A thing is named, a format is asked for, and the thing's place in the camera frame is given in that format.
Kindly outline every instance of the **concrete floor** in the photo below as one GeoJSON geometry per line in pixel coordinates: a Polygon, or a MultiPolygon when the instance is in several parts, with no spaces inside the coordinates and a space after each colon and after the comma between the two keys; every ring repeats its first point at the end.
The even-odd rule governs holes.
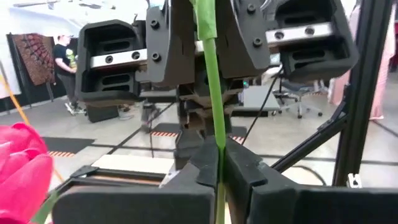
{"type": "MultiPolygon", "coordinates": [[[[316,113],[310,111],[303,116],[303,119],[297,119],[295,110],[292,110],[268,118],[259,118],[245,146],[261,155],[269,165],[272,165],[278,158],[313,134],[335,110],[334,106],[326,102],[326,96],[311,96],[304,100],[321,108],[323,117],[318,117],[316,113]]],[[[386,101],[393,105],[392,102],[395,102],[395,99],[389,95],[386,101]]],[[[150,146],[149,135],[137,131],[141,125],[138,108],[133,108],[123,119],[116,118],[93,124],[83,115],[70,116],[63,103],[63,99],[57,99],[53,103],[33,107],[25,112],[33,127],[42,136],[95,140],[92,145],[73,157],[55,157],[56,168],[65,179],[81,166],[94,163],[115,146],[119,149],[114,154],[152,156],[152,152],[147,150],[150,146]]],[[[159,105],[161,108],[166,106],[166,104],[159,105]]],[[[388,114],[388,119],[398,124],[396,110],[389,111],[390,109],[391,107],[386,107],[385,113],[388,114]]],[[[22,120],[17,113],[0,117],[0,124],[13,124],[18,121],[22,120]]],[[[253,118],[232,118],[234,126],[249,127],[252,121],[253,118]]],[[[155,120],[154,126],[164,122],[177,122],[176,106],[170,107],[159,119],[155,120]]],[[[174,140],[174,137],[153,136],[152,147],[157,149],[153,152],[154,156],[172,158],[171,149],[175,147],[174,140]]],[[[307,166],[318,172],[330,185],[337,145],[338,136],[335,136],[300,161],[298,165],[307,166]]],[[[379,125],[369,124],[360,173],[365,187],[398,187],[398,179],[394,178],[398,175],[397,145],[397,136],[379,125]]],[[[300,181],[301,172],[290,172],[289,175],[298,182],[306,183],[305,180],[300,181]]],[[[54,180],[52,187],[58,184],[59,181],[54,180]]]]}

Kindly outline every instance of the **black mat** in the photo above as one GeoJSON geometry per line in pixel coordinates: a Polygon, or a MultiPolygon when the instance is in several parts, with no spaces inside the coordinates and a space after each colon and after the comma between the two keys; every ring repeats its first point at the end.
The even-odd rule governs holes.
{"type": "MultiPolygon", "coordinates": [[[[180,131],[179,124],[173,123],[160,123],[153,130],[158,133],[178,133],[180,131]]],[[[246,127],[232,127],[232,136],[244,137],[248,129],[246,127]]]]}
{"type": "Polygon", "coordinates": [[[91,145],[94,139],[42,137],[49,151],[78,153],[91,145]]]}

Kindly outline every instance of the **office chair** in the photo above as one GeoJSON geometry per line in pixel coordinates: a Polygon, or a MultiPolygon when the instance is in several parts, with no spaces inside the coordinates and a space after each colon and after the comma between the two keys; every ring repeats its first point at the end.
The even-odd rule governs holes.
{"type": "Polygon", "coordinates": [[[328,90],[325,87],[323,80],[315,80],[313,83],[293,83],[288,80],[281,80],[280,90],[282,87],[286,89],[286,91],[282,90],[282,93],[286,95],[286,98],[294,99],[295,103],[282,106],[278,113],[282,113],[283,110],[289,110],[293,107],[297,107],[298,119],[303,117],[303,109],[306,109],[307,111],[316,111],[318,112],[318,116],[323,115],[321,109],[307,105],[302,101],[302,98],[308,95],[327,95],[328,90]]]}

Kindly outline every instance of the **hanging textile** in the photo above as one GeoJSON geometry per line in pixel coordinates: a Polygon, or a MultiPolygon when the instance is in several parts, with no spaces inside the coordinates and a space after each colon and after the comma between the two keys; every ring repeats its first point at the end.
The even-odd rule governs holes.
{"type": "MultiPolygon", "coordinates": [[[[353,38],[356,38],[356,31],[358,28],[359,15],[361,12],[361,7],[357,6],[351,13],[349,18],[349,28],[353,38]]],[[[374,99],[372,105],[372,111],[370,119],[383,119],[382,115],[382,99],[384,97],[384,92],[386,89],[386,81],[388,76],[389,61],[390,58],[394,56],[396,49],[396,40],[394,33],[394,19],[396,13],[396,5],[393,5],[391,12],[391,19],[389,22],[389,27],[386,35],[386,42],[384,44],[384,50],[382,54],[382,59],[380,63],[379,74],[377,78],[376,90],[374,92],[374,99]]],[[[339,105],[343,99],[344,86],[348,84],[350,72],[346,72],[343,76],[336,78],[333,82],[329,94],[329,102],[334,105],[339,105]]]]}
{"type": "Polygon", "coordinates": [[[13,35],[12,39],[17,45],[33,84],[54,83],[52,37],[40,34],[21,34],[13,35]]]}

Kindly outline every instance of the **green stem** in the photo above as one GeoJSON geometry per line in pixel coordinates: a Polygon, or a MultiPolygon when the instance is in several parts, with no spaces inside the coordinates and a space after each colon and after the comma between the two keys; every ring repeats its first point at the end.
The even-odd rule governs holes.
{"type": "Polygon", "coordinates": [[[224,151],[226,144],[226,132],[224,123],[223,100],[221,96],[220,75],[218,73],[218,61],[216,54],[216,45],[214,39],[203,40],[203,50],[205,52],[206,70],[209,81],[211,107],[213,108],[213,120],[215,129],[215,138],[219,150],[218,177],[219,184],[217,188],[217,224],[223,224],[225,218],[225,189],[223,184],[224,151]]]}

